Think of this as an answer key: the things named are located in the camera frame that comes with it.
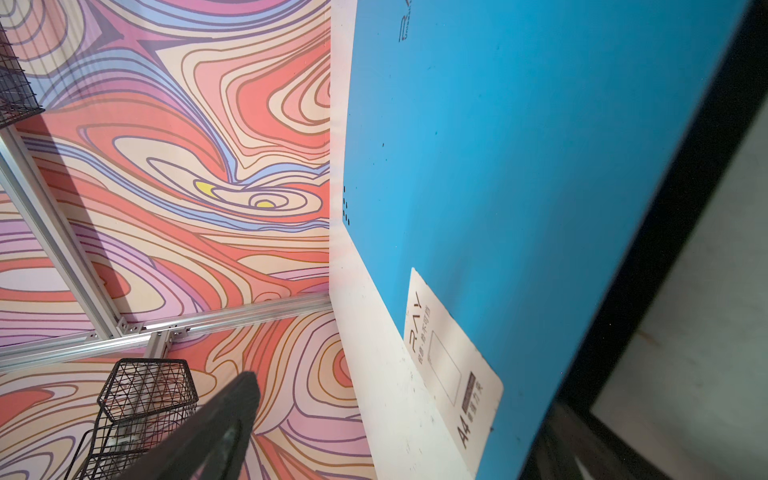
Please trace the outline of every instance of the black wire basket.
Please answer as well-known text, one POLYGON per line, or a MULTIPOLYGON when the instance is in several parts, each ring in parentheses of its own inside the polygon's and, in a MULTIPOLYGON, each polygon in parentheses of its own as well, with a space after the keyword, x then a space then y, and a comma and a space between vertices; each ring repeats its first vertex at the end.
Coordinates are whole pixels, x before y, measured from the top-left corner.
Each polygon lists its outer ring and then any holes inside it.
POLYGON ((0 128, 43 112, 0 26, 0 128))
POLYGON ((116 477, 192 416, 197 391, 186 360, 121 359, 97 403, 94 428, 83 435, 65 478, 89 434, 90 450, 73 478, 116 477))

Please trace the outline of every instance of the label with text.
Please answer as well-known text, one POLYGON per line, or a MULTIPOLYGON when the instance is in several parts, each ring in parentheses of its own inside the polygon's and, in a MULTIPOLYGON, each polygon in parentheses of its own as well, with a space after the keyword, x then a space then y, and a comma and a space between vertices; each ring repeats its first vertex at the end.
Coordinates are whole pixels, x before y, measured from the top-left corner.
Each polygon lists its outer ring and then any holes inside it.
POLYGON ((504 386, 415 269, 403 337, 467 469, 477 475, 504 386))

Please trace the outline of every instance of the black rectangle on label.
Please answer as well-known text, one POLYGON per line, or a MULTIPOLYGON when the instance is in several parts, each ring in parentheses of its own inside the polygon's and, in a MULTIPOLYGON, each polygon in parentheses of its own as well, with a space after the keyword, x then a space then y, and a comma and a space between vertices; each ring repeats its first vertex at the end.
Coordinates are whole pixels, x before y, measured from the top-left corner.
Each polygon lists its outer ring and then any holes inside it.
POLYGON ((475 389, 475 374, 470 372, 469 373, 469 381, 467 381, 467 389, 464 391, 464 402, 462 402, 462 410, 464 410, 464 413, 467 412, 467 409, 469 408, 469 399, 472 398, 472 390, 475 389))

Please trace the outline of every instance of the gray surface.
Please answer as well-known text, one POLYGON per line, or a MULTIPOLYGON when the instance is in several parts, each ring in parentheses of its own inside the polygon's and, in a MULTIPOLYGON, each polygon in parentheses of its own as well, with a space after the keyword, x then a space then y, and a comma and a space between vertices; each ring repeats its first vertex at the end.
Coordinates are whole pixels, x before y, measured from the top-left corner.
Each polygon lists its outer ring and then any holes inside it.
POLYGON ((763 104, 593 412, 677 480, 768 478, 763 104))

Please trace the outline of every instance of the yellow spot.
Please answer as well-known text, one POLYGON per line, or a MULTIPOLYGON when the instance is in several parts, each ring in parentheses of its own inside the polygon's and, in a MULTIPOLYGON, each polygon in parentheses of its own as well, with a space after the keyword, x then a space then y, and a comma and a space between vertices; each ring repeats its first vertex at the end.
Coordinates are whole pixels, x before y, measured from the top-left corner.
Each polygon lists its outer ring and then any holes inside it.
POLYGON ((195 180, 194 181, 194 186, 197 187, 197 189, 199 191, 201 191, 204 194, 206 194, 208 197, 218 198, 214 194, 214 188, 216 188, 216 185, 209 184, 208 182, 204 182, 202 180, 195 180))

